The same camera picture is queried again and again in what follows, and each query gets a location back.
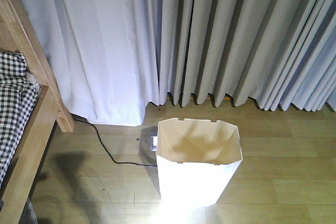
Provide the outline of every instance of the curtain fold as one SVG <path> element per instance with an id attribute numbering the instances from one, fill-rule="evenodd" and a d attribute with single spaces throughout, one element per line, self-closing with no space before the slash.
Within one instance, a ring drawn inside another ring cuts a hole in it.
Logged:
<path id="1" fill-rule="evenodd" d="M 148 102 L 159 103 L 158 0 L 22 1 L 69 111 L 140 125 Z"/>
<path id="2" fill-rule="evenodd" d="M 140 125 L 149 102 L 336 108 L 335 0 L 22 0 L 74 114 Z"/>
<path id="3" fill-rule="evenodd" d="M 161 54 L 161 68 L 169 74 L 160 75 L 160 103 L 167 92 L 182 106 L 191 94 L 197 103 L 212 94 L 219 106 L 228 94 L 236 106 L 251 97 L 265 110 L 279 105 L 287 110 L 291 103 L 321 109 L 334 91 L 334 50 L 321 52 L 333 30 L 328 21 L 333 5 L 333 0 L 163 1 L 162 30 L 174 33 L 161 37 L 170 47 Z"/>

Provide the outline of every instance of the white curtain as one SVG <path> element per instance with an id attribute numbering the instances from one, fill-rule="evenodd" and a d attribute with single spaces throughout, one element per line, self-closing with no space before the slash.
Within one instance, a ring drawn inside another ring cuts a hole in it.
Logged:
<path id="1" fill-rule="evenodd" d="M 148 102 L 336 108 L 334 0 L 23 0 L 70 112 L 139 125 Z"/>
<path id="2" fill-rule="evenodd" d="M 159 102 L 158 0 L 22 0 L 71 113 L 140 125 Z"/>
<path id="3" fill-rule="evenodd" d="M 321 109 L 335 93 L 333 1 L 163 0 L 160 103 L 168 91 L 182 106 L 193 93 Z"/>

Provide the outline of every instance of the sheer curtain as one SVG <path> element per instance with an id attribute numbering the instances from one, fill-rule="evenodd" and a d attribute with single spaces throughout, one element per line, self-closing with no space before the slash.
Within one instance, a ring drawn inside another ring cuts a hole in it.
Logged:
<path id="1" fill-rule="evenodd" d="M 148 102 L 336 108 L 334 0 L 22 0 L 70 112 L 139 125 Z"/>
<path id="2" fill-rule="evenodd" d="M 22 0 L 71 113 L 140 125 L 158 104 L 158 0 Z"/>

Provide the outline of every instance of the white trash can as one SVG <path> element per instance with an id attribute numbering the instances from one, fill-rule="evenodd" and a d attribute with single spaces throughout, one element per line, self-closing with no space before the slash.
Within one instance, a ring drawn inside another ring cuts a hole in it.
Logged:
<path id="1" fill-rule="evenodd" d="M 163 202 L 210 206 L 243 160 L 238 127 L 223 121 L 159 122 L 156 151 Z"/>

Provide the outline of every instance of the black and white gingham blanket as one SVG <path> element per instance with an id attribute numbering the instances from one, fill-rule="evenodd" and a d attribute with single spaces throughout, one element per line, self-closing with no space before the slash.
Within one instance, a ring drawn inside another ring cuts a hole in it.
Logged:
<path id="1" fill-rule="evenodd" d="M 23 54 L 0 53 L 0 186 L 37 101 Z"/>

